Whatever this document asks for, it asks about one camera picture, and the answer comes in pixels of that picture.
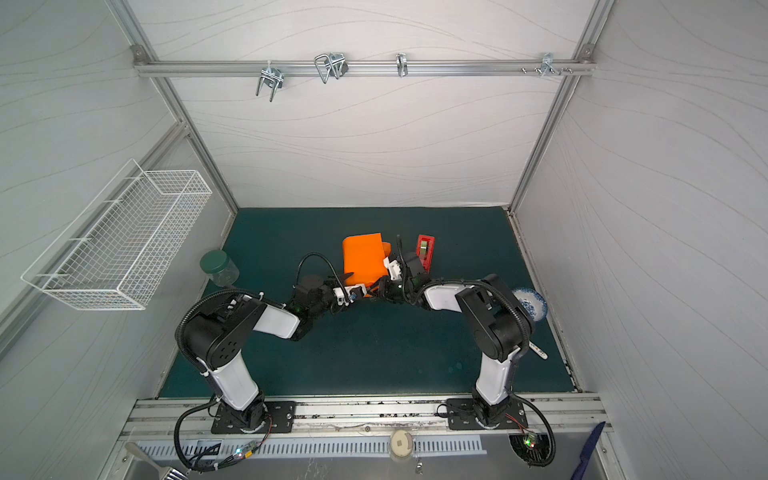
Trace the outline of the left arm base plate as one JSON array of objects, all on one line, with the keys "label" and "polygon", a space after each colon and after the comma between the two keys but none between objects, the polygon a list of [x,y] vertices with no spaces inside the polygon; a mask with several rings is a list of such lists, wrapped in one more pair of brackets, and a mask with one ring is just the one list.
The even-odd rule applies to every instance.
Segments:
[{"label": "left arm base plate", "polygon": [[262,401],[246,410],[235,410],[221,404],[214,416],[211,433],[217,435],[290,433],[293,429],[296,403]]}]

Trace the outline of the orange wrapping paper sheet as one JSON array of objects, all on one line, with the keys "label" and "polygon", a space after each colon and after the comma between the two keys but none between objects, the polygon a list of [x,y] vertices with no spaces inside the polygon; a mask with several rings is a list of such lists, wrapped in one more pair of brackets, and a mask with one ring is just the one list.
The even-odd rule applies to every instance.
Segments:
[{"label": "orange wrapping paper sheet", "polygon": [[380,233],[354,235],[342,241],[345,284],[364,284],[371,287],[380,278],[389,276],[384,261],[389,258],[392,246]]}]

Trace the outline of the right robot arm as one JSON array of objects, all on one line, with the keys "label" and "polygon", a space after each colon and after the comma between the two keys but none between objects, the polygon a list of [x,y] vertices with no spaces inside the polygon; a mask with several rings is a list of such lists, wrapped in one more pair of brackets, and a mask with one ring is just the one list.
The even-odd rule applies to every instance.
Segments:
[{"label": "right robot arm", "polygon": [[496,274],[479,280],[433,280],[411,255],[382,261],[386,274],[372,293],[395,303],[463,315],[482,353],[473,388],[479,416],[498,415],[513,398],[513,376],[531,349],[536,324],[548,314],[544,297],[530,288],[512,289]]}]

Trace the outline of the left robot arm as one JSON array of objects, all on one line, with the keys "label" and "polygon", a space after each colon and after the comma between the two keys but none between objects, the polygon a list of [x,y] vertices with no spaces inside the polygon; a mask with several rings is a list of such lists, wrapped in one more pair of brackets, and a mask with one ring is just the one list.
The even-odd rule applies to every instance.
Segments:
[{"label": "left robot arm", "polygon": [[308,276],[293,287],[286,303],[262,293],[225,288],[197,301],[175,332],[180,353],[204,377],[230,411],[246,422],[260,417],[263,393],[253,380],[242,351],[254,333],[298,341],[315,319],[338,313],[352,298],[319,276]]}]

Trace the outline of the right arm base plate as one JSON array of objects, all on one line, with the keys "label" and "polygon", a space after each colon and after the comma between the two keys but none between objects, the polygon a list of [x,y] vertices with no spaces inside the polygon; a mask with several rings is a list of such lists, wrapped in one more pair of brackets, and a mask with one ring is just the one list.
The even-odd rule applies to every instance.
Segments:
[{"label": "right arm base plate", "polygon": [[449,398],[438,406],[436,413],[447,420],[452,431],[528,428],[523,403],[511,398],[496,405],[488,405],[482,398]]}]

